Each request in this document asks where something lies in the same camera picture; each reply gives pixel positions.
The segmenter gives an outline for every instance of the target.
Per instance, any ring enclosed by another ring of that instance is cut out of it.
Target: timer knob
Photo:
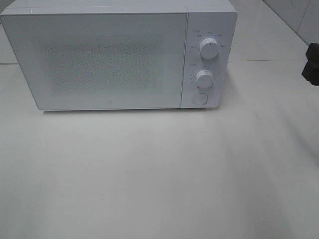
[[[208,88],[214,83],[213,73],[207,70],[201,70],[196,74],[196,84],[200,88]]]
[[[199,50],[202,57],[212,59],[218,54],[219,42],[214,37],[205,38],[199,44]]]

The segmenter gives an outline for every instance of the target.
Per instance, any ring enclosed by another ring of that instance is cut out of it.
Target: black object
[[[303,77],[314,86],[319,86],[319,44],[311,43],[306,52],[308,62],[303,70]]]

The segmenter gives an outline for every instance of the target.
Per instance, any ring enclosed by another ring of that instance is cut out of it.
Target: white microwave
[[[1,22],[40,110],[214,108],[228,0],[16,0]]]

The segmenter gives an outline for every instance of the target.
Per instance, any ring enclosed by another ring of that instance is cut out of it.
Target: tile
[[[295,32],[298,31],[309,0],[264,0]]]
[[[310,1],[298,34],[307,44],[319,43],[319,0]]]
[[[305,59],[307,45],[261,0],[231,0],[238,11],[231,61]]]
[[[1,0],[0,1],[0,13],[9,6],[14,0]]]
[[[1,63],[17,63],[2,24],[0,24],[0,64]]]
[[[215,110],[44,114],[0,66],[0,238],[317,239],[304,64],[230,62]]]

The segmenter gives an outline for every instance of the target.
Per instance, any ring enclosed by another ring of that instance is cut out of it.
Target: microwave door
[[[186,13],[1,20],[41,110],[180,108]]]

